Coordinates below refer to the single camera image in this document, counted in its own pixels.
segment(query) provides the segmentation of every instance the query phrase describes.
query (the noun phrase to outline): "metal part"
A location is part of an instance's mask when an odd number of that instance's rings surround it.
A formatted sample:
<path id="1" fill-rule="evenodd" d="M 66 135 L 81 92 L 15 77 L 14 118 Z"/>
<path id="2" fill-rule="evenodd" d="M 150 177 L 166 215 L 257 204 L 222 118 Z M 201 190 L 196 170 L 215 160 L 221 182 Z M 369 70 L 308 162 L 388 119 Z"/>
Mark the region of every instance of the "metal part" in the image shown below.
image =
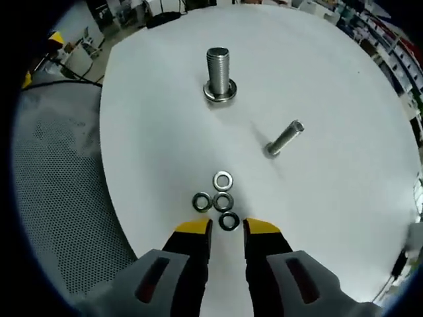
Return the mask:
<path id="1" fill-rule="evenodd" d="M 229 78 L 229 50 L 210 48 L 206 54 L 209 80 L 203 87 L 206 98 L 212 102 L 226 102 L 237 93 L 237 85 Z"/>
<path id="2" fill-rule="evenodd" d="M 233 219 L 233 225 L 230 227 L 225 224 L 225 218 L 231 217 Z M 224 231 L 233 231 L 235 230 L 239 224 L 241 223 L 241 220 L 239 220 L 239 217 L 236 213 L 233 213 L 232 211 L 226 211 L 225 213 L 222 213 L 219 217 L 219 225 Z"/>
<path id="3" fill-rule="evenodd" d="M 219 205 L 218 200 L 219 200 L 219 198 L 222 198 L 222 197 L 227 199 L 227 205 L 226 206 L 220 206 Z M 227 192 L 219 192 L 219 193 L 215 194 L 214 197 L 213 197 L 213 207 L 221 213 L 224 213 L 226 211 L 231 210 L 233 208 L 233 197 L 232 197 L 232 195 L 227 193 Z"/>
<path id="4" fill-rule="evenodd" d="M 207 205 L 204 207 L 200 207 L 198 205 L 198 199 L 202 197 L 207 200 Z M 192 198 L 192 206 L 194 207 L 195 210 L 197 210 L 200 213 L 206 213 L 210 208 L 212 208 L 212 205 L 213 205 L 212 198 L 207 193 L 204 193 L 204 192 L 196 193 L 194 197 Z"/>
<path id="5" fill-rule="evenodd" d="M 218 180 L 219 180 L 220 177 L 227 178 L 227 185 L 226 186 L 220 186 L 219 185 Z M 217 172 L 216 175 L 213 177 L 213 186 L 219 192 L 227 192 L 228 190 L 231 189 L 232 185 L 233 185 L 232 175 L 230 175 L 230 173 L 228 173 L 224 170 Z"/>
<path id="6" fill-rule="evenodd" d="M 264 147 L 264 154 L 270 158 L 278 156 L 280 150 L 303 131 L 304 125 L 300 121 L 292 121 L 275 142 L 270 142 Z"/>

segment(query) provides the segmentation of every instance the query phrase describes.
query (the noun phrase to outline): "large bolt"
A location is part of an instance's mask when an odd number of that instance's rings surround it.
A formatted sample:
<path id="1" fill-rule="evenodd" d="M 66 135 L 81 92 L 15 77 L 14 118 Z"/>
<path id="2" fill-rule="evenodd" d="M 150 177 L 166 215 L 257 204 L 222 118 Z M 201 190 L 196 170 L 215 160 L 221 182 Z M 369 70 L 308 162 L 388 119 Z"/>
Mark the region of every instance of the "large bolt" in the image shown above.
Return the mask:
<path id="1" fill-rule="evenodd" d="M 210 48 L 206 54 L 209 81 L 204 85 L 206 98 L 213 102 L 225 102 L 237 93 L 236 84 L 229 78 L 229 50 Z"/>
<path id="2" fill-rule="evenodd" d="M 273 158 L 279 155 L 280 150 L 304 131 L 304 125 L 298 121 L 292 121 L 282 132 L 282 134 L 275 140 L 270 142 L 264 148 L 264 153 L 267 157 Z"/>

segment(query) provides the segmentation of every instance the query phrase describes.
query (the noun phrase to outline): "flat washer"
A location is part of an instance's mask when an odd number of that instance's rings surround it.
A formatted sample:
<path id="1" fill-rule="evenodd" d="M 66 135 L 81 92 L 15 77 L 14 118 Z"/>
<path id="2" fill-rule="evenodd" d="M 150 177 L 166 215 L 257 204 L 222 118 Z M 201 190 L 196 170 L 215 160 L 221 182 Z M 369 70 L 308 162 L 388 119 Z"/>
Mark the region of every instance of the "flat washer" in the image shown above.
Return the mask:
<path id="1" fill-rule="evenodd" d="M 220 197 L 225 197 L 227 199 L 227 205 L 225 207 L 222 207 L 219 205 L 219 198 Z M 233 197 L 231 194 L 227 193 L 227 192 L 218 192 L 217 194 L 214 195 L 213 197 L 213 207 L 215 207 L 215 209 L 221 213 L 224 213 L 225 211 L 229 211 L 232 209 L 233 207 Z"/>
<path id="2" fill-rule="evenodd" d="M 198 198 L 204 197 L 207 200 L 207 205 L 204 207 L 200 207 L 197 204 Z M 212 208 L 212 198 L 210 197 L 209 194 L 201 192 L 201 193 L 196 193 L 194 195 L 194 197 L 192 198 L 192 206 L 194 207 L 195 210 L 197 210 L 200 213 L 206 213 L 207 210 L 209 210 L 210 208 Z"/>
<path id="3" fill-rule="evenodd" d="M 219 183 L 217 181 L 220 177 L 226 177 L 227 178 L 227 185 L 226 186 L 219 186 Z M 213 186 L 215 189 L 217 189 L 219 192 L 227 192 L 231 189 L 233 185 L 233 177 L 230 175 L 230 173 L 221 170 L 220 172 L 217 172 L 216 175 L 213 177 Z"/>
<path id="4" fill-rule="evenodd" d="M 225 225 L 224 220 L 226 217 L 231 217 L 233 219 L 234 223 L 232 226 L 228 227 L 227 225 Z M 222 213 L 219 217 L 219 225 L 224 231 L 233 231 L 239 226 L 240 223 L 241 221 L 239 220 L 238 215 L 236 213 L 233 213 L 232 211 L 226 211 L 225 213 Z"/>

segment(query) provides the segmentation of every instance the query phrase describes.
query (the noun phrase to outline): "mesh surface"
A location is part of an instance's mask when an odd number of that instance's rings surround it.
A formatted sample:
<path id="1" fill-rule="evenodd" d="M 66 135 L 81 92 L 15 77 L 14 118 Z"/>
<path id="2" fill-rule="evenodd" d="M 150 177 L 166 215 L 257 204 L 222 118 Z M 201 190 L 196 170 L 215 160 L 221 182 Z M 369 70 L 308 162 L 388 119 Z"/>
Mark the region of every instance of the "mesh surface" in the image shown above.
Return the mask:
<path id="1" fill-rule="evenodd" d="M 13 140 L 23 227 L 47 276 L 64 283 L 71 297 L 86 295 L 135 260 L 106 189 L 99 94 L 75 84 L 28 91 Z"/>

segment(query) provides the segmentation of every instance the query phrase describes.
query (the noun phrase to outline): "white tabletop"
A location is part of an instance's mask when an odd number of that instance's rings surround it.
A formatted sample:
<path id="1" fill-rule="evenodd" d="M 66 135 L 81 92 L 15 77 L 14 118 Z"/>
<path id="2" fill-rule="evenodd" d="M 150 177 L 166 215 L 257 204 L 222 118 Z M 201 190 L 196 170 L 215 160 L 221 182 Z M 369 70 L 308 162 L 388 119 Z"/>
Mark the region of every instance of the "white tabletop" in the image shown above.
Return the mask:
<path id="1" fill-rule="evenodd" d="M 229 48 L 238 86 L 227 108 L 202 92 L 214 46 Z M 191 11 L 110 54 L 100 138 L 116 214 L 137 256 L 160 249 L 178 224 L 205 217 L 192 196 L 214 195 L 213 175 L 227 170 L 240 217 L 274 223 L 347 294 L 371 300 L 416 209 L 420 163 L 401 107 L 370 57 L 325 20 L 260 5 Z M 294 119 L 305 131 L 264 158 Z M 215 222 L 211 252 L 202 316 L 252 316 L 242 227 Z"/>

